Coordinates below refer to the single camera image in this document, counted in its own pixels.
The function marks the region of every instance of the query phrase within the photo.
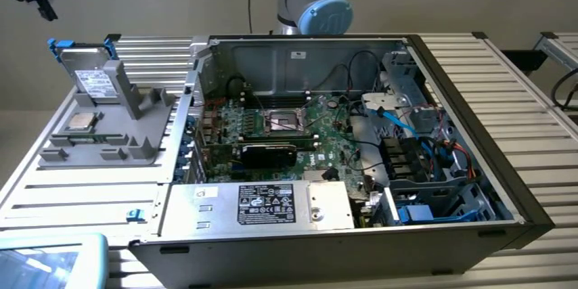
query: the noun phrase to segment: green circuit board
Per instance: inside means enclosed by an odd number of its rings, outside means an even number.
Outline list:
[[[353,198],[366,198],[365,191],[360,191],[360,182],[364,181],[364,173],[353,170],[348,165],[348,159],[357,151],[356,143],[344,139],[334,126],[338,109],[329,108],[328,101],[330,95],[325,95],[316,102],[302,109],[302,127],[297,132],[271,131],[274,125],[267,128],[265,117],[271,110],[246,109],[241,107],[237,101],[229,101],[217,108],[217,112],[206,112],[206,118],[219,117],[211,121],[211,132],[206,131],[206,162],[209,183],[227,183],[241,181],[296,181],[301,179],[320,178],[321,173],[334,167],[340,172],[340,180],[345,181],[348,192]],[[294,109],[279,109],[277,112],[293,112]],[[341,112],[338,121],[346,126],[346,114]],[[245,136],[245,143],[239,143],[239,136]],[[302,135],[316,140],[300,141],[287,136]],[[308,151],[298,152],[296,166],[287,169],[245,169],[239,161],[238,153],[242,146],[251,143],[251,137],[266,138],[271,140],[267,143],[297,144],[316,143]],[[362,165],[352,160],[352,166],[360,168]]]

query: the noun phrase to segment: warning label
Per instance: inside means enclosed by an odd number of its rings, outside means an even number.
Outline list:
[[[111,78],[102,70],[75,70],[85,90],[93,98],[117,97]]]
[[[237,220],[242,225],[294,223],[293,184],[241,185]]]

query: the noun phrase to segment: motherboard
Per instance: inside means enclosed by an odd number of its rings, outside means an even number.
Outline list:
[[[297,108],[262,108],[259,105],[254,108],[243,102],[239,99],[215,101],[206,108],[203,140],[209,183],[336,179],[345,182],[352,198],[366,198],[368,192],[361,190],[364,172],[357,171],[362,166],[356,155],[358,146],[348,140],[353,138],[350,122],[346,114],[338,116],[346,105],[340,103],[340,97],[332,94],[309,100],[306,97],[305,104]],[[270,153],[257,153],[242,161],[242,150],[261,148],[265,144],[296,148],[296,163],[285,164],[283,158]],[[267,162],[267,157],[279,164]]]

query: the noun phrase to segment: cpu socket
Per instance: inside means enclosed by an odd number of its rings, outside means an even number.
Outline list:
[[[266,111],[265,129],[271,132],[304,131],[304,114],[297,110]]]

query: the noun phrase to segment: power supply label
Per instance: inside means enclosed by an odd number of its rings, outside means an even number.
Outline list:
[[[237,221],[242,225],[294,223],[293,184],[241,185]]]

